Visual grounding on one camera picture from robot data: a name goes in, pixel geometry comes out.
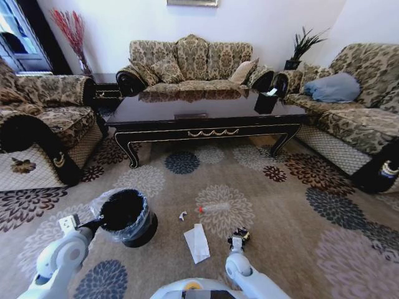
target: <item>vase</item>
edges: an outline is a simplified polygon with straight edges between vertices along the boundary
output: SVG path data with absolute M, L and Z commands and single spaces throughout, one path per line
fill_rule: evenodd
M 85 54 L 83 52 L 77 54 L 77 58 L 79 59 L 79 65 L 80 65 L 80 69 L 82 70 L 82 73 L 85 76 L 93 76 L 93 72 L 91 70 L 91 68 L 89 67 Z
M 300 60 L 286 60 L 284 70 L 296 70 L 300 64 Z

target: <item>red decorative branches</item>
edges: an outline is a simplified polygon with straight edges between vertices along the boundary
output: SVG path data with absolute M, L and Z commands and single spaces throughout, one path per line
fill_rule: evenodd
M 83 35 L 85 32 L 85 25 L 80 14 L 75 11 L 72 13 L 65 11 L 58 11 L 56 9 L 50 10 L 52 20 L 57 24 L 62 33 L 64 33 L 70 46 L 78 55 L 83 56 Z

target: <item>loveseat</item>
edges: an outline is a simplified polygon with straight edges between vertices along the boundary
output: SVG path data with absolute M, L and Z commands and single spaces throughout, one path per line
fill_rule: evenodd
M 0 72 L 0 191 L 77 184 L 105 131 L 90 107 L 94 81 L 19 77 L 3 59 Z
M 182 82 L 164 83 L 149 76 L 151 65 L 172 55 L 184 77 Z M 130 43 L 130 65 L 117 73 L 124 96 L 141 91 L 174 94 L 184 91 L 248 90 L 268 91 L 274 72 L 258 66 L 242 85 L 228 80 L 239 65 L 251 59 L 252 45 L 244 42 L 207 42 L 193 34 L 177 42 L 133 40 Z
M 352 103 L 321 103 L 304 94 L 311 80 L 338 72 L 354 76 L 361 93 Z M 324 155 L 370 192 L 399 191 L 399 45 L 350 44 L 329 68 L 283 71 L 275 85 L 287 103 L 319 117 L 298 139 Z M 390 176 L 381 175 L 381 170 Z

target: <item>rug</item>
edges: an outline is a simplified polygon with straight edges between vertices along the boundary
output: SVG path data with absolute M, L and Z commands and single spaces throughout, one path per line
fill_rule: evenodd
M 105 139 L 74 187 L 0 193 L 1 298 L 29 286 L 41 250 L 62 236 L 58 219 L 93 215 L 90 202 L 118 187 L 146 195 L 158 230 L 132 249 L 101 229 L 69 284 L 75 299 L 150 298 L 165 284 L 203 277 L 232 285 L 226 239 L 240 226 L 245 255 L 292 298 L 399 298 L 399 200 L 355 189 L 325 159 L 291 140 L 274 159 L 274 140 L 223 138 L 136 145 L 129 168 Z M 200 214 L 199 206 L 223 207 Z M 187 211 L 185 221 L 179 220 Z M 202 223 L 211 257 L 195 265 L 183 233 Z

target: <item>plant pot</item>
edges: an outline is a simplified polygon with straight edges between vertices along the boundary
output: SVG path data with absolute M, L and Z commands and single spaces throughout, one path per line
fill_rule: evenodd
M 284 70 L 296 70 L 300 64 L 300 60 L 286 60 Z

